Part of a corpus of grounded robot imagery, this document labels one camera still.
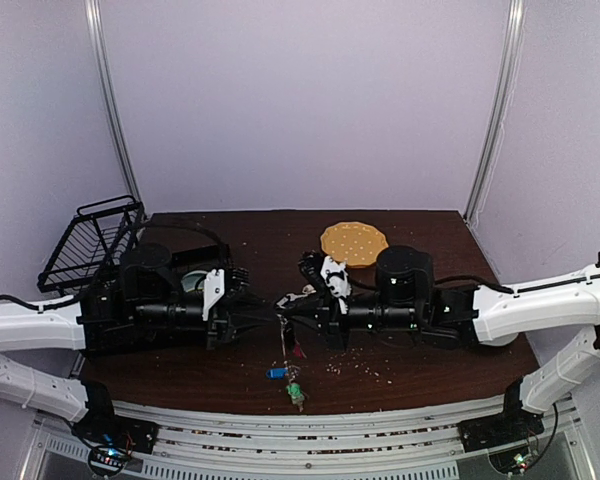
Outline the red tag key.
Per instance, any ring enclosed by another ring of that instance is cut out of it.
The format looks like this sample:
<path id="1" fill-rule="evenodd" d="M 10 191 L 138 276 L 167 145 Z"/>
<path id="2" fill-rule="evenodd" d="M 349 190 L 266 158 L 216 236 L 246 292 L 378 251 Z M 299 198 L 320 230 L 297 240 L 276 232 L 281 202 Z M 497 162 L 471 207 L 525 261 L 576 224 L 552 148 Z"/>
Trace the red tag key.
<path id="1" fill-rule="evenodd" d="M 296 357 L 300 359 L 306 359 L 306 354 L 304 353 L 299 342 L 295 342 L 292 352 Z"/>

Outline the blue tag key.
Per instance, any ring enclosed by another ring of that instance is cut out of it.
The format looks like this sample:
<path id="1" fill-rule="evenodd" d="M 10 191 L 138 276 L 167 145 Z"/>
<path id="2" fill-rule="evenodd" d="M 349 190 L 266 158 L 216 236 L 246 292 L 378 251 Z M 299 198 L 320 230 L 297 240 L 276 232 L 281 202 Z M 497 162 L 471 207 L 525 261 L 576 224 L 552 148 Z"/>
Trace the blue tag key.
<path id="1" fill-rule="evenodd" d="M 270 380 L 281 380 L 286 378 L 288 371 L 286 368 L 271 368 L 266 372 L 266 378 Z"/>

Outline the green tag key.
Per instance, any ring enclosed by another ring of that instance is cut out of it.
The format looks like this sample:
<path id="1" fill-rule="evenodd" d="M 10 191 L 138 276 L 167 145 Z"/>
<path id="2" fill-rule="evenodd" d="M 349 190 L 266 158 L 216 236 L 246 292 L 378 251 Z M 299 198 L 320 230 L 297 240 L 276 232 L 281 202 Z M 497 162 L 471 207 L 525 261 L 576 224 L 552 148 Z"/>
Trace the green tag key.
<path id="1" fill-rule="evenodd" d="M 291 382 L 286 386 L 286 392 L 289 396 L 291 404 L 299 411 L 304 410 L 304 404 L 307 400 L 301 386 L 296 382 Z"/>

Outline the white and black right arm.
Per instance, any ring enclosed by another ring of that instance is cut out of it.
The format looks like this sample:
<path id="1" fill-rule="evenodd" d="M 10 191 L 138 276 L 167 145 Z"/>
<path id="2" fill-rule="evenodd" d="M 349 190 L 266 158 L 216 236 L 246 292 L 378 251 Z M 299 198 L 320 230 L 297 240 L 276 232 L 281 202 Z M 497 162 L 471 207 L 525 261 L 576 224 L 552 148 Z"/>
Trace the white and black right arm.
<path id="1" fill-rule="evenodd" d="M 499 440 L 515 440 L 600 367 L 600 252 L 580 270 L 510 286 L 476 276 L 435 279 L 430 254 L 390 246 L 375 262 L 374 283 L 355 294 L 347 268 L 316 252 L 299 270 L 312 290 L 287 294 L 276 305 L 287 320 L 304 319 L 336 349 L 353 330 L 405 330 L 437 348 L 504 347 L 519 334 L 563 326 L 580 331 L 545 365 L 507 388 L 503 412 L 493 419 Z"/>

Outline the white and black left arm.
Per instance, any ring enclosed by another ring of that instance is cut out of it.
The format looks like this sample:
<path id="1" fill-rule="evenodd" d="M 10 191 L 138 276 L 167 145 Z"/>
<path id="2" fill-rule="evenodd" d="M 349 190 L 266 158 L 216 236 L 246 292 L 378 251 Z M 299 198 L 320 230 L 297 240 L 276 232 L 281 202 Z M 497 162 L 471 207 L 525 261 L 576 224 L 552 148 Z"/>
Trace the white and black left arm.
<path id="1" fill-rule="evenodd" d="M 0 295 L 0 399 L 84 424 L 103 444 L 117 442 L 124 424 L 106 386 L 59 378 L 9 355 L 37 349 L 116 355 L 189 340 L 214 348 L 272 321 L 272 308 L 250 291 L 247 270 L 234 266 L 224 247 L 212 251 L 214 268 L 185 271 L 199 250 L 142 244 L 118 264 L 104 263 L 77 295 L 47 302 Z"/>

